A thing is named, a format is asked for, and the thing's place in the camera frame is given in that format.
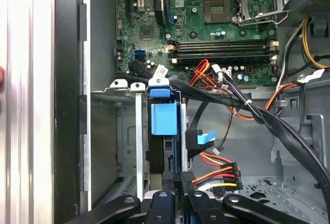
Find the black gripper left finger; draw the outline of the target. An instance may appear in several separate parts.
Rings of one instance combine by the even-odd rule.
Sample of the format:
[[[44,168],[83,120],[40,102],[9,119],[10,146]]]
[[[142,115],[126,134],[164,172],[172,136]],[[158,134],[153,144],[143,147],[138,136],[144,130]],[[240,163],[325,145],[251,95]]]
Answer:
[[[175,173],[163,173],[163,188],[146,192],[143,200],[121,195],[67,223],[175,223],[174,178]]]

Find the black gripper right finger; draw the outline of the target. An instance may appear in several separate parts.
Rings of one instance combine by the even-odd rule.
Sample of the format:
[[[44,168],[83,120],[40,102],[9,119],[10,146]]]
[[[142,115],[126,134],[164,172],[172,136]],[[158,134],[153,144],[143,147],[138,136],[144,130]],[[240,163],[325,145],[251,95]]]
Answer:
[[[283,211],[237,194],[226,195],[221,202],[206,192],[193,189],[192,172],[181,172],[188,223],[305,223]]]

